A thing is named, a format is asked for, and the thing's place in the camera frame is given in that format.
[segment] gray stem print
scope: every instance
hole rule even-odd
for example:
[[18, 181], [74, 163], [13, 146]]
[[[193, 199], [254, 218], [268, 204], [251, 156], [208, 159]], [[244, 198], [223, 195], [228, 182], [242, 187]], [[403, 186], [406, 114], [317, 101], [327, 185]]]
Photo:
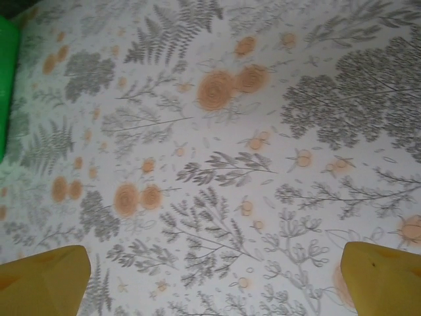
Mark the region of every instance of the gray stem print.
[[187, 49], [195, 37], [202, 31], [212, 32], [212, 20], [222, 17], [222, 8], [217, 0], [178, 0], [180, 10], [153, 6], [158, 21], [146, 17], [147, 32], [137, 28], [138, 42], [132, 42], [125, 63], [158, 64], [166, 51], [165, 63], [170, 63], [171, 57], [178, 51], [178, 57], [183, 59]]
[[366, 49], [343, 56], [339, 74], [303, 76], [284, 95], [283, 122], [295, 138], [317, 128], [321, 142], [337, 150], [367, 142], [384, 131], [421, 163], [421, 26], [410, 41], [396, 37], [385, 49]]
[[175, 242], [181, 236], [186, 237], [189, 251], [184, 260], [189, 273], [182, 275], [186, 288], [202, 285], [214, 275], [226, 277], [241, 256], [259, 260], [246, 249], [245, 237], [237, 222], [228, 218], [226, 198], [218, 197], [210, 187], [201, 190], [193, 202], [190, 208], [187, 201], [171, 205], [181, 217], [179, 221], [169, 212], [159, 217], [166, 225], [162, 233], [168, 243]]
[[100, 60], [99, 53], [88, 53], [86, 50], [73, 54], [66, 65], [64, 75], [70, 77], [67, 83], [66, 99], [75, 103], [83, 93], [95, 96], [101, 86], [108, 89], [114, 79], [115, 63], [110, 58]]
[[338, 47], [351, 48], [354, 43], [372, 41], [382, 30], [413, 25], [421, 18], [420, 12], [411, 7], [387, 11], [393, 2], [366, 0], [355, 8], [350, 8], [348, 15], [336, 15], [324, 24], [317, 25], [304, 39], [308, 47], [324, 41], [332, 41]]
[[50, 125], [50, 132], [41, 124], [38, 126], [38, 133], [34, 132], [33, 140], [23, 149], [21, 166], [51, 174], [59, 159], [67, 159], [68, 152], [73, 152], [72, 125], [67, 127], [66, 117], [61, 129], [53, 120]]
[[[266, 252], [279, 251], [284, 254], [291, 261], [291, 263], [296, 266], [298, 273], [294, 274], [291, 271], [283, 271], [279, 262], [268, 261], [268, 265], [265, 266], [268, 274], [264, 275], [264, 277], [267, 280], [271, 280], [278, 276], [286, 278], [294, 287], [302, 291], [303, 296], [306, 299], [312, 312], [316, 316], [319, 316], [322, 312], [320, 301], [322, 298], [322, 290], [314, 289], [314, 286], [310, 283], [309, 280], [309, 272], [304, 270], [303, 265], [309, 261], [315, 267], [322, 267], [324, 264], [329, 262], [329, 260], [326, 258], [319, 258], [319, 256], [323, 253], [329, 252], [329, 248], [318, 246], [319, 241], [317, 239], [311, 240], [307, 248], [303, 247], [300, 243], [296, 243], [294, 246], [291, 243], [294, 238], [300, 237], [309, 232], [322, 232], [322, 230], [319, 229], [322, 220], [311, 219], [310, 216], [306, 216], [300, 218], [300, 221], [297, 221], [295, 220], [296, 213], [286, 211], [286, 209], [279, 213], [279, 216], [281, 218], [280, 232], [279, 234], [266, 234], [265, 237], [262, 237], [262, 241], [268, 244], [268, 247], [264, 250]], [[282, 304], [278, 308], [288, 310], [287, 306]], [[264, 303], [260, 305], [260, 308], [269, 312], [267, 315], [271, 315], [273, 312], [271, 307]], [[295, 313], [292, 315], [307, 314], [306, 309], [302, 304], [298, 304], [296, 310], [299, 310], [300, 313]]]
[[103, 310], [111, 312], [112, 301], [109, 288], [110, 269], [107, 269], [103, 277], [101, 272], [101, 261], [96, 256], [96, 265], [91, 273], [91, 278], [86, 287], [84, 298], [80, 304], [78, 316], [89, 316], [97, 312], [103, 315]]
[[289, 184], [283, 184], [276, 190], [275, 197], [282, 203], [292, 204], [296, 199], [299, 202], [299, 209], [317, 209], [325, 202], [340, 202], [340, 219], [358, 216], [363, 205], [369, 205], [376, 209], [380, 218], [396, 216], [401, 214], [402, 203], [416, 203], [412, 194], [421, 188], [421, 177], [419, 174], [405, 178], [395, 176], [392, 172], [383, 172], [380, 168], [374, 169], [380, 182], [400, 187], [397, 190], [382, 190], [379, 188], [367, 188], [357, 186], [350, 176], [340, 180], [340, 188], [346, 189], [349, 198], [341, 197], [341, 192], [333, 191], [327, 184], [313, 182], [312, 188], [315, 193], [305, 195], [302, 190], [296, 189]]
[[251, 181], [250, 174], [253, 172], [276, 174], [269, 169], [272, 161], [258, 153], [240, 152], [237, 157], [231, 157], [219, 151], [214, 151], [214, 153], [217, 155], [211, 155], [210, 160], [205, 161], [210, 168], [202, 168], [199, 163], [188, 163], [183, 170], [177, 173], [177, 180], [184, 182], [193, 180], [199, 186], [215, 180], [220, 182], [220, 186], [235, 184], [240, 187]]
[[117, 261], [122, 267], [131, 267], [134, 265], [138, 272], [148, 273], [149, 275], [160, 273], [161, 266], [178, 270], [174, 265], [178, 258], [166, 248], [162, 248], [156, 244], [148, 247], [138, 239], [135, 239], [129, 248], [130, 252], [126, 252], [123, 245], [116, 244], [107, 252], [107, 258]]

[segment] gray fern print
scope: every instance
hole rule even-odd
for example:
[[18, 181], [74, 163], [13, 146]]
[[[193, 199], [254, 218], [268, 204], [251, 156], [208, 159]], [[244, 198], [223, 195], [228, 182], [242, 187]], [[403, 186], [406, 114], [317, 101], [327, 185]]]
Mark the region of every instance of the gray fern print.
[[251, 174], [254, 172], [276, 174], [269, 169], [272, 161], [258, 153], [240, 152], [237, 157], [231, 157], [220, 151], [214, 151], [214, 154], [205, 161], [209, 167], [202, 167], [200, 163], [186, 164], [184, 169], [177, 173], [177, 180], [183, 182], [192, 180], [198, 186], [215, 180], [220, 186], [240, 187], [252, 180]]
[[232, 265], [240, 257], [260, 259], [249, 252], [242, 229], [230, 218], [228, 200], [216, 194], [212, 187], [200, 190], [193, 198], [193, 206], [186, 200], [171, 204], [173, 212], [160, 215], [166, 226], [162, 233], [168, 243], [186, 237], [189, 251], [184, 257], [188, 274], [182, 275], [186, 288], [203, 285], [214, 276], [228, 276]]
[[395, 10], [389, 9], [391, 1], [366, 0], [356, 4], [355, 8], [349, 8], [348, 14], [335, 15], [317, 25], [304, 39], [308, 47], [332, 41], [338, 47], [351, 48], [355, 43], [376, 39], [384, 27], [411, 26], [421, 18], [421, 12], [416, 12], [417, 8], [410, 4]]
[[80, 224], [85, 234], [94, 229], [94, 235], [100, 242], [116, 237], [120, 232], [120, 219], [115, 217], [111, 206], [103, 206], [103, 197], [98, 191], [88, 191], [80, 203]]
[[275, 197], [282, 203], [290, 205], [298, 200], [299, 209], [318, 209], [325, 203], [341, 203], [343, 207], [340, 219], [359, 216], [359, 211], [365, 205], [373, 207], [380, 218], [397, 216], [401, 214], [402, 204], [416, 203], [412, 195], [421, 189], [419, 174], [410, 177], [395, 176], [392, 172], [382, 171], [380, 168], [374, 169], [374, 172], [378, 182], [392, 185], [395, 190], [357, 186], [350, 176], [346, 176], [340, 180], [339, 188], [345, 189], [348, 198], [343, 197], [341, 191], [335, 191], [322, 182], [313, 182], [314, 191], [307, 194], [301, 189], [283, 184], [276, 190]]
[[203, 30], [212, 32], [214, 17], [223, 19], [222, 8], [217, 0], [178, 0], [179, 10], [153, 6], [157, 21], [145, 18], [147, 31], [137, 29], [138, 42], [132, 42], [125, 63], [158, 64], [165, 54], [168, 65], [173, 55], [178, 51], [178, 57], [186, 56], [190, 43]]
[[61, 128], [53, 120], [50, 125], [50, 131], [40, 124], [38, 132], [33, 133], [22, 151], [21, 166], [51, 174], [59, 159], [67, 159], [67, 154], [73, 151], [72, 125], [67, 126], [66, 117], [63, 117]]
[[99, 255], [96, 256], [95, 261], [95, 268], [92, 269], [78, 316], [102, 316], [111, 312], [113, 299], [110, 296], [109, 288], [110, 269], [107, 269], [107, 272], [103, 275]]
[[396, 37], [384, 49], [346, 54], [336, 64], [339, 74], [303, 76], [289, 87], [282, 122], [293, 137], [316, 128], [318, 140], [333, 150], [353, 147], [362, 136], [377, 140], [382, 132], [421, 163], [421, 27], [411, 39]]
[[73, 54], [64, 72], [64, 76], [70, 78], [65, 87], [66, 99], [75, 103], [83, 93], [96, 96], [101, 87], [108, 89], [114, 79], [114, 68], [114, 61], [101, 60], [99, 53], [83, 50]]

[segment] small orange dot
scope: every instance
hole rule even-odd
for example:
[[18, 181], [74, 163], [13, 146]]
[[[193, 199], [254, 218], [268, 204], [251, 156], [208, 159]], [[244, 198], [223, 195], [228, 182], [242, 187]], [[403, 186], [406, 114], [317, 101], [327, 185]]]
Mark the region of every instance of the small orange dot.
[[249, 140], [249, 147], [254, 150], [260, 149], [262, 147], [262, 144], [263, 142], [259, 138], [253, 138], [252, 140]]

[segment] floral patterned surface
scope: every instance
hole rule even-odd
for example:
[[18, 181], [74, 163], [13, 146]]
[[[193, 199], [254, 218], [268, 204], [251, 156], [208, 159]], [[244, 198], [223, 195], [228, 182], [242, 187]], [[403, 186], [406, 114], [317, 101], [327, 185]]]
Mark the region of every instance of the floral patterned surface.
[[0, 259], [84, 245], [80, 315], [355, 315], [346, 242], [421, 252], [419, 1], [44, 1], [17, 22]]

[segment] yellow object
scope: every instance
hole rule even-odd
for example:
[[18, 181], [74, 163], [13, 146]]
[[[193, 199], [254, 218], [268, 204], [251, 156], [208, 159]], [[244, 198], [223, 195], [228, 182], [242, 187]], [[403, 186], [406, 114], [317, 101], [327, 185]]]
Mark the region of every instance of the yellow object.
[[421, 316], [421, 255], [349, 242], [341, 271], [359, 316]]
[[75, 316], [91, 265], [83, 246], [67, 246], [0, 266], [0, 315]]

